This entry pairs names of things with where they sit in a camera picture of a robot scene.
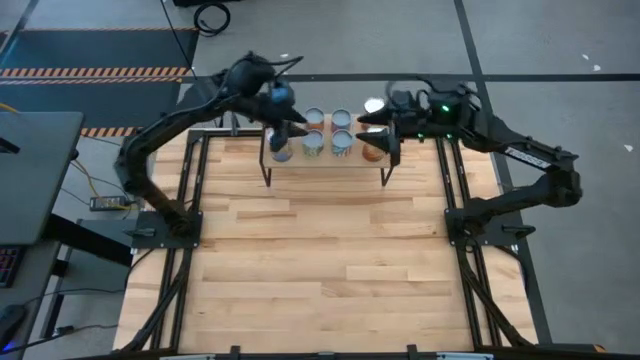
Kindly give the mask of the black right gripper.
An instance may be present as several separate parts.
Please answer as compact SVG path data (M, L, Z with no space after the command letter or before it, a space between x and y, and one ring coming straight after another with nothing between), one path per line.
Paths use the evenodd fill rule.
M427 89L415 93L408 90L392 91L392 108L366 113L357 118L361 124L388 126L393 121L400 138L455 138L465 133L465 128L479 112L472 98L476 91L466 83L449 83L436 87L427 82ZM400 140L389 128L370 128L370 144L390 156L390 164L401 161Z

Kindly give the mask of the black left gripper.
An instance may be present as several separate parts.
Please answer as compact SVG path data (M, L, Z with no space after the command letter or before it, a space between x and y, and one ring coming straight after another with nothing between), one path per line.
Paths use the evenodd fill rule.
M274 67L254 53L248 53L228 69L219 87L219 111L231 111L267 125L283 121L306 124L307 119L290 107L290 84L276 75ZM270 150L278 152L290 138L304 137L308 131L293 123L274 128Z

